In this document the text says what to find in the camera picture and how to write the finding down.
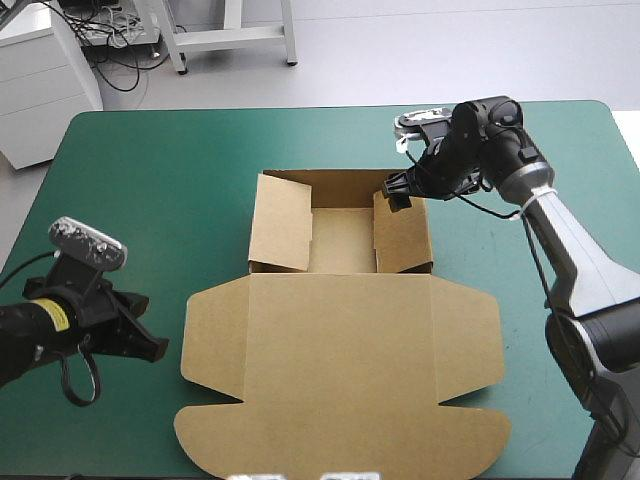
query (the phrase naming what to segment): yellow label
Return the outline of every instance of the yellow label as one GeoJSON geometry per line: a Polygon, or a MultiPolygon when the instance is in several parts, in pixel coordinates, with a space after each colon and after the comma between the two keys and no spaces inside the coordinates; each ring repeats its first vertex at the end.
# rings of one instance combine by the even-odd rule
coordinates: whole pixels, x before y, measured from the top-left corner
{"type": "Polygon", "coordinates": [[[49,300],[48,298],[36,298],[35,300],[31,300],[31,303],[40,305],[44,311],[47,312],[49,318],[51,318],[51,321],[53,322],[53,328],[56,329],[56,332],[62,332],[63,330],[69,329],[69,319],[67,318],[67,314],[56,302],[49,300]]]}

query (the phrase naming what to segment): box lid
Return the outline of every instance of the box lid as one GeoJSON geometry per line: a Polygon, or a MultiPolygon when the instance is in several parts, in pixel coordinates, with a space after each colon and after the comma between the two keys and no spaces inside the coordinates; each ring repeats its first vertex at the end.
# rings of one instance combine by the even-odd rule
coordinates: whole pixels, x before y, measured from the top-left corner
{"type": "Polygon", "coordinates": [[[243,403],[185,407],[176,433],[222,478],[473,478],[509,421],[440,402],[499,381],[501,347],[495,299],[432,275],[252,274],[191,297],[182,359],[243,403]]]}

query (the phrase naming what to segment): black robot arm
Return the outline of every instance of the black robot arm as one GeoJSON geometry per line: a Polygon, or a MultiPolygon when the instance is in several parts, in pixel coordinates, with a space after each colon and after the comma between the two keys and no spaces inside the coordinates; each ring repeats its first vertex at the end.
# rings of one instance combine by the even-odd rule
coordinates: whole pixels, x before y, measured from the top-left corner
{"type": "Polygon", "coordinates": [[[395,130],[401,149],[411,140],[426,149],[385,182],[392,210],[410,206],[409,196],[468,201],[463,195],[492,188],[520,207],[502,217],[523,219],[552,311],[549,348],[596,420],[574,479],[639,479],[640,275],[612,261],[560,201],[553,169],[525,131],[516,101],[492,97],[453,111],[411,112],[396,119],[395,130]],[[529,227],[556,274],[551,288],[529,227]]]}
{"type": "Polygon", "coordinates": [[[68,217],[51,226],[49,238],[58,248],[49,273],[27,280],[23,296],[28,302],[0,306],[0,387],[59,361],[64,394],[86,406],[100,396],[92,354],[155,362],[164,356],[168,340],[154,337],[138,321],[147,297],[116,291],[102,276],[124,265],[124,245],[68,217]],[[80,398],[71,387],[67,358],[76,353],[91,373],[90,399],[80,398]]]}

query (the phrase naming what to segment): white table frame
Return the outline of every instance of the white table frame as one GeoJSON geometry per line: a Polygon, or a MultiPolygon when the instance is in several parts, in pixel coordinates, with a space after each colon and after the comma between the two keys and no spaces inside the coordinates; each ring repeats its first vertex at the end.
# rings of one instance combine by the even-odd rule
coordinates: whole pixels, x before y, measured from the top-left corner
{"type": "Polygon", "coordinates": [[[179,32],[166,0],[148,0],[158,19],[167,50],[174,68],[180,74],[187,73],[185,54],[210,50],[229,50],[284,43],[287,63],[298,63],[291,0],[280,0],[282,24],[265,27],[242,27],[243,0],[225,0],[222,30],[179,32]]]}

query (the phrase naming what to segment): cardboard box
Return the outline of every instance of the cardboard box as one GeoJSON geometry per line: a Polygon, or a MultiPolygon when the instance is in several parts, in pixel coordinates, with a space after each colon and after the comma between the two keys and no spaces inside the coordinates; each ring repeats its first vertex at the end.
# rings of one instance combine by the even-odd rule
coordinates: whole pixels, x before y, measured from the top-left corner
{"type": "Polygon", "coordinates": [[[178,412],[207,472],[468,479],[505,447],[502,413],[440,406],[502,379],[497,303],[428,273],[425,203],[392,214],[390,173],[259,176],[252,273],[188,302],[182,375],[243,400],[178,412]]]}

